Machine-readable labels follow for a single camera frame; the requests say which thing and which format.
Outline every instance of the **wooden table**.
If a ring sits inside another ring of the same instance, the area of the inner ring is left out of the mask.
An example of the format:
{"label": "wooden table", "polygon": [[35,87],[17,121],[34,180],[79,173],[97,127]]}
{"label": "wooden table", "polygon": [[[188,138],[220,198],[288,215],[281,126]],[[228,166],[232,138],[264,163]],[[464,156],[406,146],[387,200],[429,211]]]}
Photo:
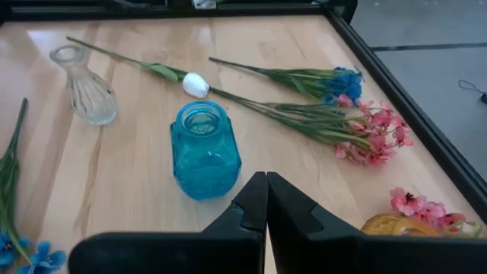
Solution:
{"label": "wooden table", "polygon": [[[120,112],[108,126],[90,126],[73,116],[65,72],[48,57],[68,43],[66,35],[198,72],[211,85],[260,101],[304,99],[207,58],[282,69],[356,66],[364,72],[364,99],[387,101],[322,16],[6,23],[0,28],[0,148],[7,147],[21,99],[27,97],[17,220],[21,233],[33,241],[49,240],[68,252],[103,231],[201,231],[257,170],[279,172],[356,228],[390,209],[389,191],[395,186],[479,221],[415,135],[415,145],[400,149],[387,166],[359,167],[335,159],[332,148],[213,94],[208,99],[232,119],[243,164],[229,194],[196,202],[174,181],[169,134],[177,111],[195,99],[180,84],[93,52],[88,67],[112,83]],[[270,247],[266,272],[275,272]]]}

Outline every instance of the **pink flower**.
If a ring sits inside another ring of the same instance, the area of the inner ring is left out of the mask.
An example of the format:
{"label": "pink flower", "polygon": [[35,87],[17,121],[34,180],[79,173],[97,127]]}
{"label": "pink flower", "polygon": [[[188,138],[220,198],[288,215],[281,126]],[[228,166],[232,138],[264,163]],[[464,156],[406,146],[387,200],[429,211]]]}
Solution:
{"label": "pink flower", "polygon": [[365,160],[368,166],[378,166],[386,164],[396,152],[392,148],[383,147],[379,151],[371,151]]}
{"label": "pink flower", "polygon": [[341,145],[336,145],[335,146],[335,157],[337,157],[338,159],[343,159],[347,156],[347,153],[345,151],[345,149],[343,149],[343,147]]}
{"label": "pink flower", "polygon": [[363,104],[360,100],[357,100],[358,109],[366,116],[372,116],[371,110],[369,109],[370,106],[374,104],[373,101],[368,101],[367,103]]}
{"label": "pink flower", "polygon": [[371,143],[372,148],[376,151],[379,151],[386,146],[386,136],[380,133],[372,133],[370,136],[368,136],[368,141]]}
{"label": "pink flower", "polygon": [[404,127],[400,126],[394,130],[393,137],[396,139],[396,144],[399,147],[410,146],[413,144],[412,140],[407,136]]}
{"label": "pink flower", "polygon": [[338,96],[338,98],[336,98],[336,102],[341,107],[352,107],[353,106],[352,99],[350,99],[350,97],[348,97],[345,94],[340,94],[340,96]]}
{"label": "pink flower", "polygon": [[385,102],[380,102],[380,106],[382,107],[382,110],[372,115],[371,124],[373,126],[379,126],[387,129],[393,122],[393,111]]}
{"label": "pink flower", "polygon": [[362,148],[359,148],[356,145],[350,145],[349,160],[354,164],[365,164],[367,153],[368,153],[367,151],[365,151]]}
{"label": "pink flower", "polygon": [[384,102],[384,101],[381,101],[380,102],[380,107],[382,107],[383,110],[386,110],[386,111],[391,111],[390,107],[389,107],[389,104]]}
{"label": "pink flower", "polygon": [[372,115],[371,124],[374,126],[382,126],[387,129],[392,123],[393,116],[390,110],[381,110]]}
{"label": "pink flower", "polygon": [[403,121],[403,118],[400,116],[394,116],[392,123],[395,127],[403,127],[409,129],[408,125]]}
{"label": "pink flower", "polygon": [[[434,220],[431,224],[433,225],[434,229],[436,229],[438,231],[444,231],[450,225],[452,225],[458,221],[466,221],[465,215],[463,215],[461,213],[446,214],[445,216]],[[456,232],[456,231],[458,231],[458,228],[452,228],[450,231]]]}
{"label": "pink flower", "polygon": [[365,131],[365,126],[362,125],[361,123],[357,122],[357,121],[353,121],[353,120],[352,121],[349,121],[349,125],[353,129],[358,130],[360,132]]}
{"label": "pink flower", "polygon": [[446,214],[447,210],[442,202],[427,202],[423,210],[416,212],[414,216],[432,225],[434,221]]}
{"label": "pink flower", "polygon": [[411,193],[406,193],[401,187],[391,190],[390,195],[392,197],[390,205],[393,207],[393,210],[401,212],[406,216],[420,212],[426,204],[425,196],[420,195],[414,197]]}

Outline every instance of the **black cable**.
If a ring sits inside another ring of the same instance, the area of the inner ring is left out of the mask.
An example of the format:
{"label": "black cable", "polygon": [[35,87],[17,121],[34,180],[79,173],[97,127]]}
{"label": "black cable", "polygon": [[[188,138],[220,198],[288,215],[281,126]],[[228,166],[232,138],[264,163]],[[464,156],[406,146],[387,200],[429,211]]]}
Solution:
{"label": "black cable", "polygon": [[468,91],[475,91],[480,93],[482,96],[480,97],[480,100],[487,104],[487,92],[481,91],[478,87],[476,87],[474,84],[470,83],[469,81],[465,81],[463,79],[458,80],[458,86],[464,90]]}

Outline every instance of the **blue glass jar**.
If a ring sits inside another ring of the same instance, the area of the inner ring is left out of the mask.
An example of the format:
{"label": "blue glass jar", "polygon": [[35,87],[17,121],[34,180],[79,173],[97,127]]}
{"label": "blue glass jar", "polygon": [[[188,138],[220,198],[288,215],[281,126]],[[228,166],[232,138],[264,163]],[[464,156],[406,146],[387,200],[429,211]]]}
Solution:
{"label": "blue glass jar", "polygon": [[223,196],[237,181],[242,162],[231,121],[209,101],[184,106],[170,126],[173,173],[196,200]]}

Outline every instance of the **gray floor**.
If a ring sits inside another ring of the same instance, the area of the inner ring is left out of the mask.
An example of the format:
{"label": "gray floor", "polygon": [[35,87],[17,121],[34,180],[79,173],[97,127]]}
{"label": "gray floor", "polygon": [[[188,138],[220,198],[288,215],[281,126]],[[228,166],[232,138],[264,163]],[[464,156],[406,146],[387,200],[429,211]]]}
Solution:
{"label": "gray floor", "polygon": [[[369,46],[487,42],[487,0],[359,0],[352,26]],[[487,180],[487,48],[376,52],[418,105]]]}

